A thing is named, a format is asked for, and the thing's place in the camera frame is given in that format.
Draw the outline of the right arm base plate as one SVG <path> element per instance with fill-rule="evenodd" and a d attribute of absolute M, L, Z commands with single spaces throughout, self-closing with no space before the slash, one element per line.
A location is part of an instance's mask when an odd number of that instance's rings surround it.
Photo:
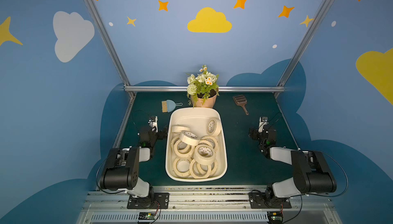
<path fill-rule="evenodd" d="M 291 209 L 291 203 L 288 198 L 278 198 L 275 196 L 266 196 L 265 193 L 249 192 L 249 202 L 252 209 Z"/>

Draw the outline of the white plastic storage box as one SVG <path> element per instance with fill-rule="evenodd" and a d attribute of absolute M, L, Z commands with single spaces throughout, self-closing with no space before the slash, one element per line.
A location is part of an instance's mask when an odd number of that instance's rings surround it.
<path fill-rule="evenodd" d="M 212 108 L 182 108 L 171 115 L 165 167 L 179 182 L 207 182 L 227 171 L 221 116 Z"/>

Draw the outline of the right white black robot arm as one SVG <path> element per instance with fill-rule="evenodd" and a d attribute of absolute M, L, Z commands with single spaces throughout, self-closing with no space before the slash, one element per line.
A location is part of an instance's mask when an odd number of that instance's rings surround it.
<path fill-rule="evenodd" d="M 249 129 L 249 137 L 259 142 L 259 150 L 267 159 L 291 165 L 292 176 L 267 185 L 264 193 L 250 193 L 251 204 L 269 209 L 290 208 L 291 197 L 335 192 L 337 183 L 323 153 L 277 146 L 276 130 L 268 123 L 267 117 L 260 117 L 259 127 Z"/>

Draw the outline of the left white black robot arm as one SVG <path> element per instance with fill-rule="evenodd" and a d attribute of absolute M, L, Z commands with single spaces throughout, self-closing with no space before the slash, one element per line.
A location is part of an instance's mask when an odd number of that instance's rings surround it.
<path fill-rule="evenodd" d="M 150 117 L 149 126 L 139 133 L 141 144 L 129 148 L 113 148 L 96 173 L 96 185 L 107 194 L 129 194 L 129 209 L 158 207 L 153 187 L 139 177 L 140 163 L 152 159 L 159 138 L 158 117 Z"/>

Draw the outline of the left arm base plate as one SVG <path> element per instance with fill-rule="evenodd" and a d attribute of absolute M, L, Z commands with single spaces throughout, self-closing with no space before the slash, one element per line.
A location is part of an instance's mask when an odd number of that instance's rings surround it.
<path fill-rule="evenodd" d="M 127 209 L 168 209 L 169 193 L 154 193 L 148 197 L 129 197 Z"/>

